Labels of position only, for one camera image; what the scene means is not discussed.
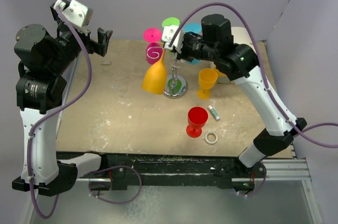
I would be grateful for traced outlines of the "blue plastic wine glass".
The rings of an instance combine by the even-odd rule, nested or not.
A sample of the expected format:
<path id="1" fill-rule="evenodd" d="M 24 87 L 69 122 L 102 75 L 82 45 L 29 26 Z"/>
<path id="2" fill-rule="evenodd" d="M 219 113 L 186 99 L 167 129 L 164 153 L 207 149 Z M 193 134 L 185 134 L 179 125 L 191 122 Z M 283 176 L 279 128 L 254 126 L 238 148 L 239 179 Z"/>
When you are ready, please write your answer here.
<path id="1" fill-rule="evenodd" d="M 202 26 L 198 23 L 189 23 L 184 26 L 183 30 L 185 32 L 193 32 L 195 34 L 201 34 Z M 186 63 L 196 65 L 200 63 L 200 60 L 193 59 L 192 61 L 186 61 Z"/>

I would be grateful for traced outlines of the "orange wine glass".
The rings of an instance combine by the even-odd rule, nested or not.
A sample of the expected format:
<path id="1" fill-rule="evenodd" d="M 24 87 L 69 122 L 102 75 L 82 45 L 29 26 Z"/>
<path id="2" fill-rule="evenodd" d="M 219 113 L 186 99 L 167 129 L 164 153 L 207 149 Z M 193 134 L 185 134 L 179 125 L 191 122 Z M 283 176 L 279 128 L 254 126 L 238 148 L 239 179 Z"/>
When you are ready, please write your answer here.
<path id="1" fill-rule="evenodd" d="M 218 74 L 211 68 L 202 69 L 199 72 L 199 89 L 196 94 L 202 100 L 210 98 L 210 89 L 214 87 L 218 79 Z"/>
<path id="2" fill-rule="evenodd" d="M 166 51 L 163 51 L 162 57 L 154 63 L 145 73 L 142 89 L 156 95 L 162 95 L 165 89 L 167 70 L 164 64 Z"/>

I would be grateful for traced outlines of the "green plastic wine glass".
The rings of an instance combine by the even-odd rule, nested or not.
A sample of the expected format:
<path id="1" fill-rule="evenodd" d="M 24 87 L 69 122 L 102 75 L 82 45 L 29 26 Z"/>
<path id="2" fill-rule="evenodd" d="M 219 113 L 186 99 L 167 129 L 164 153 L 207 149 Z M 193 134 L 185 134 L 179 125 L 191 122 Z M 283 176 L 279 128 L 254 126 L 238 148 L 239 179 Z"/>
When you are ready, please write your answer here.
<path id="1" fill-rule="evenodd" d="M 179 26 L 180 20 L 176 17 L 168 17 L 162 22 L 162 27 L 171 26 L 171 25 Z"/>

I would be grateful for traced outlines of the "pink plastic wine glass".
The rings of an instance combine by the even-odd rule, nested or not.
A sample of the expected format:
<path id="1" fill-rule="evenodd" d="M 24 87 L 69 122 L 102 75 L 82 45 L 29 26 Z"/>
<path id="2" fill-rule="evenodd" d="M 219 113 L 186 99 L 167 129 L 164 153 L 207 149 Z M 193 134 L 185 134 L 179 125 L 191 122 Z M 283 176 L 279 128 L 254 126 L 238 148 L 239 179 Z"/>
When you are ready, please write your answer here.
<path id="1" fill-rule="evenodd" d="M 146 60 L 151 65 L 156 63 L 162 57 L 163 49 L 162 45 L 159 43 L 161 36 L 161 30 L 154 27 L 146 29 L 143 33 L 143 39 L 148 42 L 145 51 Z"/>

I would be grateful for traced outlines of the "red plastic wine glass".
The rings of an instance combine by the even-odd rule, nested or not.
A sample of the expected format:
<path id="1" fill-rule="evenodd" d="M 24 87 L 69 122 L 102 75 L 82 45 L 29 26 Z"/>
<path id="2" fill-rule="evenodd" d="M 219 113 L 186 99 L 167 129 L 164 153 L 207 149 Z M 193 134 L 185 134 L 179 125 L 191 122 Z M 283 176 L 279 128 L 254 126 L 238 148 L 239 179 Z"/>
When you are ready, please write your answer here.
<path id="1" fill-rule="evenodd" d="M 187 114 L 188 125 L 186 133 L 191 138 L 197 138 L 202 134 L 202 128 L 208 120 L 208 113 L 202 107 L 193 107 Z"/>

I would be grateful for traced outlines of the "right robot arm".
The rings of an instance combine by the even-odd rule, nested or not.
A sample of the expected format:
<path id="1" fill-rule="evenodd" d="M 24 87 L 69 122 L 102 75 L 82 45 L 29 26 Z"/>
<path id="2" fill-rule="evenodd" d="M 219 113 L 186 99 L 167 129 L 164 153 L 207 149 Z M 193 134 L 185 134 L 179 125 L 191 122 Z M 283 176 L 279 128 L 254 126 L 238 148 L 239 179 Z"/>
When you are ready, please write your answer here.
<path id="1" fill-rule="evenodd" d="M 267 77 L 261 74 L 257 50 L 248 43 L 234 41 L 227 18 L 221 14 L 207 15 L 201 26 L 201 34 L 184 34 L 181 57 L 213 62 L 247 95 L 266 126 L 235 164 L 235 172 L 247 177 L 257 162 L 286 149 L 307 122 L 288 110 Z"/>

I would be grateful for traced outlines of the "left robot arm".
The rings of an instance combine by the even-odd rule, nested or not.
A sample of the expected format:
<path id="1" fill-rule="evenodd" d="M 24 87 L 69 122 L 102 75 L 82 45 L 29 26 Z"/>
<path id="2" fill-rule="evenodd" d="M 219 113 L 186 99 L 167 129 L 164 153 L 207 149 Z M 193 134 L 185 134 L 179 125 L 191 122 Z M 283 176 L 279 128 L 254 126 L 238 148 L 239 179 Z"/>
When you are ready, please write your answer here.
<path id="1" fill-rule="evenodd" d="M 31 145 L 31 156 L 24 159 L 31 165 L 23 167 L 12 188 L 38 190 L 40 195 L 52 197 L 70 190 L 84 172 L 78 161 L 57 160 L 58 115 L 38 126 L 35 123 L 61 107 L 67 85 L 62 75 L 79 56 L 81 47 L 66 24 L 59 21 L 55 38 L 41 24 L 21 28 L 14 52 L 20 59 L 16 102 L 24 126 L 24 144 Z"/>

